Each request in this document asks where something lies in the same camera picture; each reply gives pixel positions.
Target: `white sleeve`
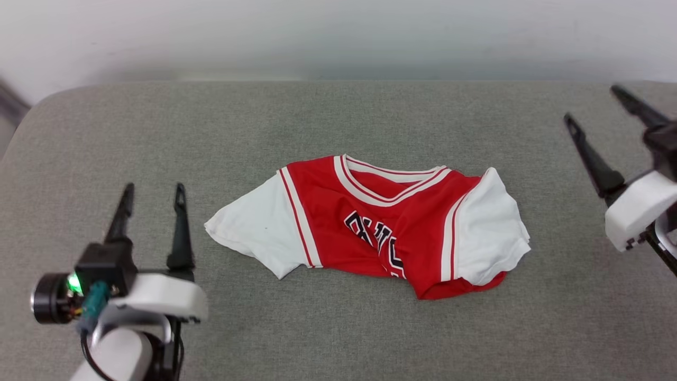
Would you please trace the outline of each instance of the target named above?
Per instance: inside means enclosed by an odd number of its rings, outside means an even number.
[[[258,259],[279,279],[300,264],[308,266],[279,172],[221,208],[204,227],[216,242]]]
[[[454,278],[485,285],[501,271],[514,269],[531,249],[517,202],[494,168],[461,200],[457,214]]]

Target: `red jersey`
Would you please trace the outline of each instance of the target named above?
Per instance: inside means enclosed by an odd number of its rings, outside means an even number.
[[[407,279],[421,299],[499,284],[530,250],[494,168],[393,171],[347,155],[291,163],[206,224],[278,278],[300,264]]]

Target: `white wall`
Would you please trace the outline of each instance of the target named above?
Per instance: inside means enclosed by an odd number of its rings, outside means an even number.
[[[142,79],[677,81],[675,0],[25,0],[0,9],[0,80],[31,104]]]

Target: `green led light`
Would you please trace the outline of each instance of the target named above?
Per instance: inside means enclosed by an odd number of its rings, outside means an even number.
[[[68,288],[75,294],[83,294],[83,289],[80,287],[80,279],[73,273],[68,276]]]

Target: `jersey lettering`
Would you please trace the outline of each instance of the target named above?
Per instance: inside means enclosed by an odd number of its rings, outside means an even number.
[[[399,269],[402,272],[402,277],[404,279],[407,279],[407,277],[404,276],[404,263],[402,263],[402,260],[397,257],[397,254],[395,253],[395,241],[397,238],[391,237],[390,238],[390,244],[389,244],[389,249],[388,249],[388,259],[390,260],[390,265],[394,268]]]
[[[343,222],[345,223],[345,226],[348,226],[348,228],[352,230],[352,232],[355,233],[359,238],[361,238],[362,241],[374,246],[372,244],[371,238],[369,238],[369,234],[367,234],[367,230],[364,228],[364,222],[360,218],[359,214],[357,214],[357,211],[350,213],[345,218],[345,220],[343,220]]]
[[[369,243],[372,247],[374,246],[372,244],[371,238],[369,238],[367,230],[365,229],[365,226],[368,228],[372,226],[371,219],[367,217],[360,217],[357,211],[353,211],[343,220],[343,222],[345,223],[345,226],[348,226],[348,228],[360,239],[366,243]],[[378,250],[378,255],[380,256],[383,245],[387,243],[388,263],[393,268],[393,270],[401,271],[402,278],[407,279],[407,277],[404,275],[404,263],[400,258],[397,257],[397,253],[395,253],[395,241],[397,238],[392,237],[392,235],[393,231],[383,222],[377,222],[376,225],[374,225],[374,237],[376,238],[377,242],[376,248]],[[399,274],[393,271],[390,271],[390,275],[398,278],[400,277]]]
[[[380,255],[380,250],[383,247],[383,243],[390,238],[390,235],[393,234],[393,231],[388,228],[388,226],[385,226],[383,222],[377,222],[376,223],[376,232],[374,233],[374,237],[376,237],[376,240],[378,241],[378,253]]]

